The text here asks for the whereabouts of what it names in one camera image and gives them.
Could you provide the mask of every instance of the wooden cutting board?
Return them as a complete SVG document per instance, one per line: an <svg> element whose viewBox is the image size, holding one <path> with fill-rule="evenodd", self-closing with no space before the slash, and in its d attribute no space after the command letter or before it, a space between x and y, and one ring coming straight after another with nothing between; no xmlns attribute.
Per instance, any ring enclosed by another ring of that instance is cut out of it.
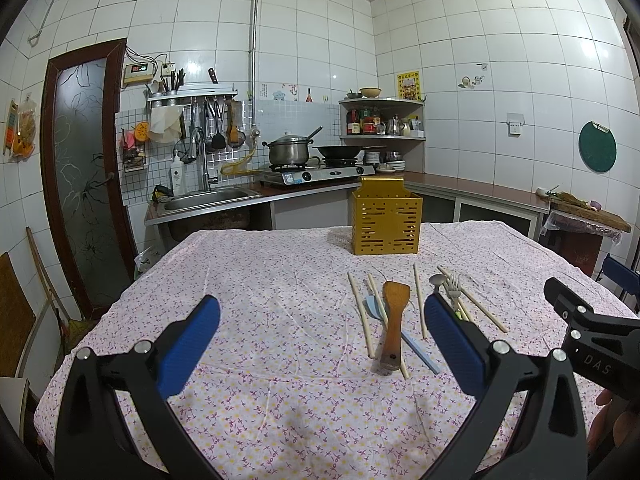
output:
<svg viewBox="0 0 640 480"><path fill-rule="evenodd" d="M0 376L13 377L36 316L22 293L9 253L0 256Z"/></svg>
<svg viewBox="0 0 640 480"><path fill-rule="evenodd" d="M609 227L613 227L614 229L618 229L619 231L630 233L631 225L626 223L624 219L618 215L614 215L609 211L594 211L592 209L585 209L583 207L569 204L564 200L558 200L555 197L551 197L551 207L553 209L558 209L558 211L563 211L565 213L569 213L571 215L576 215L582 218L586 218L587 220L592 220L594 222L599 222Z"/></svg>

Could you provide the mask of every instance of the tablecloth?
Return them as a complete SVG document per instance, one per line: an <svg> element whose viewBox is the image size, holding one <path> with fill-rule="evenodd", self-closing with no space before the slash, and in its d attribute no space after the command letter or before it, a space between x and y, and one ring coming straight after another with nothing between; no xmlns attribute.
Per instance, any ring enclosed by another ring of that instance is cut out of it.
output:
<svg viewBox="0 0 640 480"><path fill-rule="evenodd" d="M551 276L596 312L632 316L577 267L501 222L423 224L418 254L354 256L350 247L347 227L198 232L127 289L79 347L129 351L212 294L222 308L220 327L169 404L224 477L417 479L474 400L462 394L431 338L422 345L440 364L439 375L404 343L409 380L369 359L348 271L363 295L367 272L380 289L385 280L410 284L402 326L416 338L414 262L425 289L436 265L458 272L509 332L499 333L473 307L478 326L519 352L546 355L562 343L566 325L543 297ZM380 355L382 327L375 320L370 325ZM52 378L34 419L50 450L73 354ZM588 423L600 389L577 381ZM141 455L162 467L128 394L118 396ZM524 394L514 396L485 465L499 459L523 400Z"/></svg>

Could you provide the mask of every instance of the orange plastic object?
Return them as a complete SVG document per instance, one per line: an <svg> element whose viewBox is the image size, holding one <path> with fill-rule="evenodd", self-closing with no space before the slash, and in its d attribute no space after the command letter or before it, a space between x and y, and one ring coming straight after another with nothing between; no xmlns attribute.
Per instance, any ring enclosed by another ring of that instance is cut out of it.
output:
<svg viewBox="0 0 640 480"><path fill-rule="evenodd" d="M145 142L149 138L149 123L139 123L138 126L136 126L134 135L138 142Z"/></svg>
<svg viewBox="0 0 640 480"><path fill-rule="evenodd" d="M363 176L361 181L353 192L353 253L417 253L422 198L407 191L401 177Z"/></svg>

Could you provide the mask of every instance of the brown door frame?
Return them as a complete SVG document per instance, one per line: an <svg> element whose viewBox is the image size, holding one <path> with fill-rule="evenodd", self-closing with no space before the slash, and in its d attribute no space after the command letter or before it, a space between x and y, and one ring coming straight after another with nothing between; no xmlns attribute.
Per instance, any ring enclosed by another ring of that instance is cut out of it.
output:
<svg viewBox="0 0 640 480"><path fill-rule="evenodd" d="M65 225L58 195L58 181L56 179L55 146L53 139L54 109L56 99L56 85L63 70L82 63L106 58L104 73L104 89L102 98L102 152L104 154L105 174L114 174L107 183L107 193L111 217L116 231L116 238L120 247L120 254L124 260L131 282L133 282L134 257L137 254L135 243L131 237L129 216L122 204L120 179L118 177L118 163L116 152L115 114L120 109L120 77L124 62L127 40L114 40L86 46L78 50L61 54L49 59L47 75L42 96L43 109L40 119L40 165L42 170L42 185L47 206L47 216L51 227L53 243L56 247L62 270L68 281L80 311L87 319L98 319L109 307L94 307L89 300L82 277L76 266L76 261L66 237Z"/></svg>

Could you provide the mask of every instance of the pink cloth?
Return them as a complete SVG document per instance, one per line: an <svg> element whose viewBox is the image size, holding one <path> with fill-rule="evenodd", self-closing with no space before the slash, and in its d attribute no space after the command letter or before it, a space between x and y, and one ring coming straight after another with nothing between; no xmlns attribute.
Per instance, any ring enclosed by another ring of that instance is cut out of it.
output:
<svg viewBox="0 0 640 480"><path fill-rule="evenodd" d="M545 301L559 278L597 312L631 312L608 290L500 222L423 224L419 254L353 256L350 228L210 231L191 235L142 276L80 343L97 354L126 352L183 319L204 294L219 299L220 328L184 391L169 399L186 431L226 478L417 479L464 421L474 400L461 393L432 339L434 375L403 344L409 380L386 376L367 356L347 272L368 294L366 273L411 285L403 328L420 339L413 264L425 295L443 265L508 327L501 334L470 302L490 339L546 355L565 323ZM369 319L380 352L379 322ZM50 450L72 363L47 387L35 425ZM589 422L600 388L578 379ZM161 466L128 395L120 403L141 455ZM499 459L524 394L516 394L484 464Z"/></svg>

